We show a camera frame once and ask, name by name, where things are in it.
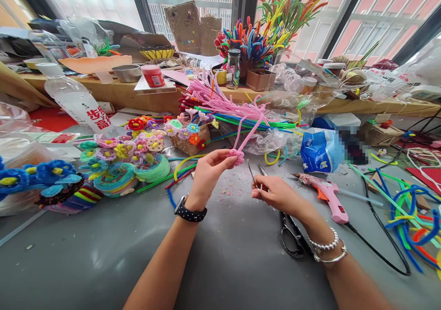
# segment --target gray table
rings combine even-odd
[[[226,145],[219,141],[208,148]],[[252,169],[262,156],[246,154]],[[328,180],[364,194],[360,177],[343,166]],[[300,161],[267,167],[297,187],[290,172]],[[386,173],[409,179],[397,167]],[[294,260],[283,251],[277,211],[251,199],[246,164],[222,175],[190,252],[176,309],[336,309],[324,269],[311,258]],[[0,309],[121,309],[175,216],[163,183],[142,194],[105,198],[87,212],[46,213],[0,248]],[[192,185],[186,178],[172,191],[175,200]],[[392,192],[398,185],[389,183]],[[381,261],[355,234],[331,220],[328,206],[308,186],[298,189],[344,239],[349,251],[399,309],[434,309],[441,304],[440,281],[424,264],[404,277]],[[404,270],[366,203],[343,195],[351,223],[393,264]],[[374,196],[386,204],[386,200]],[[385,209],[378,213],[386,222]],[[16,226],[28,216],[0,219]]]

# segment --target red jar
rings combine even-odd
[[[164,77],[159,66],[144,65],[141,67],[141,71],[150,87],[165,86]]]

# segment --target left hand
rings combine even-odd
[[[191,211],[203,211],[221,174],[233,168],[237,156],[227,157],[229,149],[217,149],[198,160],[193,186],[185,202]]]

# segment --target blue plastic bag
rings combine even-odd
[[[337,171],[343,161],[343,146],[334,130],[310,128],[303,134],[300,150],[305,173]]]

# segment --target polka dot watch band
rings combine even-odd
[[[190,222],[201,222],[207,214],[207,208],[204,208],[204,211],[202,212],[190,211],[186,207],[184,207],[185,199],[185,196],[180,198],[178,204],[176,205],[175,214]]]

